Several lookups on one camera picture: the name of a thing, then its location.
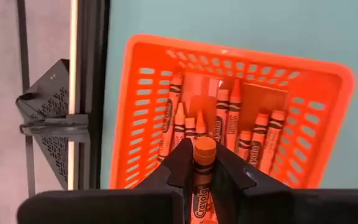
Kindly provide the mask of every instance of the crayon wrapper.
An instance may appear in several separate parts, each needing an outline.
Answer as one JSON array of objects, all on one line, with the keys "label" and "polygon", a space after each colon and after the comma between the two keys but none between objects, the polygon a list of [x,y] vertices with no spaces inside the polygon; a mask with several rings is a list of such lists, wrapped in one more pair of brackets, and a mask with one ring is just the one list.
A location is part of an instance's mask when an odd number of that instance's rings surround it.
[{"label": "crayon wrapper", "polygon": [[209,184],[197,185],[193,190],[191,203],[191,224],[202,224],[206,218]]},{"label": "crayon wrapper", "polygon": [[265,174],[269,174],[280,132],[281,129],[277,128],[269,128],[267,130],[264,151],[259,167],[260,171],[264,172]]}]

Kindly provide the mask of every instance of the crayon tip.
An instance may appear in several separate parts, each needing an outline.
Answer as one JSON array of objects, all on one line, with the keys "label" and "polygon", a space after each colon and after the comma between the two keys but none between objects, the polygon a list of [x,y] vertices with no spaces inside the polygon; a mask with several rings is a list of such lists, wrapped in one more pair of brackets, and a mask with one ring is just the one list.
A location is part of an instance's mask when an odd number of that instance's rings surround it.
[{"label": "crayon tip", "polygon": [[266,126],[269,121],[269,116],[267,114],[259,113],[256,116],[255,124]]},{"label": "crayon tip", "polygon": [[233,90],[231,91],[231,97],[239,97],[240,94],[240,79],[236,79],[234,81]]},{"label": "crayon tip", "polygon": [[285,113],[284,111],[273,110],[272,118],[279,121],[283,121],[285,118]]},{"label": "crayon tip", "polygon": [[249,141],[251,140],[251,132],[250,131],[241,131],[240,133],[240,139]]},{"label": "crayon tip", "polygon": [[197,113],[197,121],[196,121],[196,126],[198,128],[205,128],[205,122],[204,122],[204,118],[203,118],[203,112],[199,111]]}]

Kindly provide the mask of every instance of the black metal bracket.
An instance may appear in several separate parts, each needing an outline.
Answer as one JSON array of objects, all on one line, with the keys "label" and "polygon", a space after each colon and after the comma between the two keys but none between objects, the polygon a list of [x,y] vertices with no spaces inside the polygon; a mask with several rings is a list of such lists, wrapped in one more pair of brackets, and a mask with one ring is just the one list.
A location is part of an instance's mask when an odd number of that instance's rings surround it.
[{"label": "black metal bracket", "polygon": [[90,141],[87,114],[69,114],[30,121],[20,125],[20,132],[26,136],[59,136],[76,142]]}]

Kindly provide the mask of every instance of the basket hole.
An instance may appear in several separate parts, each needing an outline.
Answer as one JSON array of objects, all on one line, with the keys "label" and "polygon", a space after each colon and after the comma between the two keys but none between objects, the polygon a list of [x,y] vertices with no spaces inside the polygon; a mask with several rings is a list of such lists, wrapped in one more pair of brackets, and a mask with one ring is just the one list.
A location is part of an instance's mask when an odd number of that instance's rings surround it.
[{"label": "basket hole", "polygon": [[264,69],[262,69],[262,74],[263,75],[266,75],[266,74],[268,74],[270,71],[271,71],[271,67],[264,67]]},{"label": "basket hole", "polygon": [[279,86],[284,86],[284,85],[287,85],[288,84],[288,81],[282,81],[280,82],[280,84],[278,84]]},{"label": "basket hole", "polygon": [[302,98],[300,98],[300,97],[294,97],[292,100],[293,100],[295,103],[299,103],[299,104],[302,104],[302,103],[305,102],[305,100],[302,99]]},{"label": "basket hole", "polygon": [[162,119],[162,118],[164,118],[164,114],[163,114],[163,115],[155,116],[155,117],[154,117],[154,121],[160,120],[160,119]]},{"label": "basket hole", "polygon": [[257,69],[257,65],[249,65],[248,72],[256,72]]},{"label": "basket hole", "polygon": [[238,70],[243,71],[243,69],[244,69],[244,63],[243,63],[243,62],[237,62],[237,63],[236,63],[236,67],[237,67]]},{"label": "basket hole", "polygon": [[226,68],[231,68],[231,61],[225,60],[225,61],[224,61],[224,66],[225,66]]},{"label": "basket hole", "polygon": [[200,56],[200,60],[203,64],[205,64],[205,65],[208,64],[208,60],[206,59],[206,57],[204,55]]},{"label": "basket hole", "polygon": [[298,173],[302,173],[303,169],[302,167],[293,159],[290,160],[291,166],[298,172]]},{"label": "basket hole", "polygon": [[158,93],[159,94],[166,94],[166,93],[168,93],[168,90],[159,90]]},{"label": "basket hole", "polygon": [[296,120],[295,119],[293,119],[293,118],[287,118],[287,122],[288,123],[290,123],[290,124],[292,124],[292,125],[296,125]]},{"label": "basket hole", "polygon": [[140,68],[139,72],[141,74],[154,74],[154,69],[152,69],[152,68]]},{"label": "basket hole", "polygon": [[167,98],[159,98],[159,99],[157,99],[157,103],[165,103],[165,102],[167,102]]},{"label": "basket hole", "polygon": [[312,102],[309,102],[309,107],[313,108],[315,110],[323,110],[324,109],[324,103],[312,101]]},{"label": "basket hole", "polygon": [[197,63],[197,62],[198,62],[195,55],[193,55],[193,54],[188,54],[188,57],[190,58],[190,60],[191,60],[192,62],[194,62],[194,63]]},{"label": "basket hole", "polygon": [[299,149],[295,149],[294,150],[295,155],[302,160],[303,162],[306,162],[306,156],[303,154],[303,152],[301,152]]},{"label": "basket hole", "polygon": [[150,156],[148,161],[154,160],[155,158],[157,158],[157,156],[158,156],[158,154],[154,154],[154,155]]},{"label": "basket hole", "polygon": [[180,65],[182,68],[186,68],[185,63],[183,63],[182,61],[180,61],[180,62],[178,62],[178,63],[179,63],[179,65]]},{"label": "basket hole", "polygon": [[130,183],[127,186],[125,186],[124,189],[129,189],[129,188],[133,187],[135,184],[137,184],[138,182],[139,182],[139,180],[135,180],[132,183]]},{"label": "basket hole", "polygon": [[311,137],[314,137],[314,136],[316,135],[316,131],[314,131],[313,129],[311,129],[311,128],[305,126],[305,125],[303,125],[303,126],[301,127],[301,130],[302,130],[304,133],[306,133],[306,134],[308,134],[309,136],[311,136]]},{"label": "basket hole", "polygon": [[161,80],[160,85],[169,85],[169,80]]},{"label": "basket hole", "polygon": [[134,153],[137,153],[137,152],[140,151],[140,149],[142,149],[142,147],[136,147],[136,148],[134,148],[133,150],[129,151],[128,154],[129,154],[129,155],[132,155],[132,154],[134,154]]},{"label": "basket hole", "polygon": [[139,105],[146,105],[146,104],[149,104],[149,103],[150,103],[150,100],[137,100],[135,102],[135,105],[139,106]]},{"label": "basket hole", "polygon": [[150,84],[153,84],[153,80],[150,79],[150,78],[141,78],[139,80],[139,84],[141,84],[141,85],[150,85]]},{"label": "basket hole", "polygon": [[305,149],[311,148],[311,144],[304,138],[298,137],[298,143]]},{"label": "basket hole", "polygon": [[162,131],[157,131],[152,134],[152,137],[156,137],[158,135],[162,134]]},{"label": "basket hole", "polygon": [[152,149],[149,151],[149,153],[153,153],[153,152],[157,151],[158,148],[159,148],[158,146],[155,146],[154,148],[152,148]]},{"label": "basket hole", "polygon": [[274,73],[275,77],[281,77],[284,74],[285,70],[284,69],[279,69]]},{"label": "basket hole", "polygon": [[149,109],[137,110],[137,111],[134,112],[134,115],[135,116],[143,115],[143,114],[147,114],[148,112],[149,112]]},{"label": "basket hole", "polygon": [[180,59],[187,60],[187,58],[183,52],[177,52],[177,55],[180,57]]},{"label": "basket hole", "polygon": [[287,151],[284,149],[283,146],[279,146],[279,147],[278,147],[278,150],[279,150],[283,155],[286,155],[286,154],[287,154]]},{"label": "basket hole", "polygon": [[167,50],[166,53],[171,56],[171,58],[176,58],[177,56],[171,51],[171,50]]},{"label": "basket hole", "polygon": [[139,164],[136,164],[136,165],[132,166],[131,168],[127,169],[127,172],[131,172],[131,171],[135,170],[138,167],[139,167]]},{"label": "basket hole", "polygon": [[153,128],[161,128],[161,127],[162,127],[162,123],[155,124],[155,125],[153,126]]},{"label": "basket hole", "polygon": [[299,72],[293,72],[288,76],[288,78],[293,79],[293,78],[296,78],[298,75],[299,75]]},{"label": "basket hole", "polygon": [[163,76],[171,76],[172,72],[170,72],[170,71],[162,71],[161,75],[163,75]]},{"label": "basket hole", "polygon": [[301,113],[301,110],[298,109],[298,108],[290,108],[290,111],[291,111],[291,113],[293,113],[293,114],[300,114],[300,113]]},{"label": "basket hole", "polygon": [[285,127],[285,128],[284,128],[284,131],[285,131],[287,134],[293,134],[292,129],[289,128],[289,127]]},{"label": "basket hole", "polygon": [[138,90],[138,95],[149,95],[152,92],[152,90]]},{"label": "basket hole", "polygon": [[290,144],[290,140],[288,140],[285,136],[282,136],[281,140],[284,142],[284,144]]},{"label": "basket hole", "polygon": [[316,115],[313,115],[313,114],[305,114],[305,118],[306,118],[306,120],[308,120],[314,124],[318,124],[320,122],[320,119]]},{"label": "basket hole", "polygon": [[159,106],[158,108],[156,108],[154,111],[155,112],[159,112],[159,111],[164,111],[165,107],[164,106]]},{"label": "basket hole", "polygon": [[135,157],[133,157],[132,159],[129,159],[129,160],[127,161],[127,164],[131,164],[131,163],[135,162],[135,161],[138,160],[138,159],[140,159],[140,156],[135,156]]},{"label": "basket hole", "polygon": [[138,129],[138,130],[135,130],[132,132],[132,135],[137,135],[137,134],[140,134],[140,133],[143,133],[144,132],[144,128],[141,128],[141,129]]},{"label": "basket hole", "polygon": [[298,178],[295,177],[295,175],[293,175],[293,173],[291,171],[287,171],[287,176],[290,178],[290,180],[294,183],[294,184],[298,184]]},{"label": "basket hole", "polygon": [[276,160],[279,164],[283,164],[283,159],[282,159],[279,155],[276,155],[275,160]]},{"label": "basket hole", "polygon": [[136,125],[140,125],[140,124],[144,124],[146,123],[147,119],[139,119],[139,120],[136,120],[133,122],[133,125],[136,126]]},{"label": "basket hole", "polygon": [[273,164],[273,170],[274,170],[274,172],[276,172],[278,174],[281,173],[280,168],[278,168],[278,166],[276,164]]},{"label": "basket hole", "polygon": [[215,65],[215,66],[219,66],[219,59],[213,58],[212,59],[212,64]]},{"label": "basket hole", "polygon": [[136,177],[137,175],[139,175],[139,171],[137,171],[136,173],[134,173],[134,174],[130,175],[129,177],[127,177],[127,178],[125,179],[125,181],[130,181],[130,180],[132,180],[134,177]]}]

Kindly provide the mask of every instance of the crayola logo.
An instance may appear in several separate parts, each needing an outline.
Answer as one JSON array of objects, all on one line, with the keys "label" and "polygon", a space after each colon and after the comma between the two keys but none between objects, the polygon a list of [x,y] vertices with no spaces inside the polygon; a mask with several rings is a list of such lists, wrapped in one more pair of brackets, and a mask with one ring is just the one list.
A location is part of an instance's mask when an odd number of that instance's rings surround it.
[{"label": "crayola logo", "polygon": [[197,190],[194,198],[194,216],[203,218],[206,214],[206,207],[208,206],[209,188],[202,188]]},{"label": "crayola logo", "polygon": [[221,139],[223,133],[223,119],[220,116],[215,118],[214,138]]},{"label": "crayola logo", "polygon": [[164,111],[164,124],[162,126],[162,131],[164,133],[168,132],[169,126],[171,125],[171,119],[172,119],[172,100],[168,99]]}]

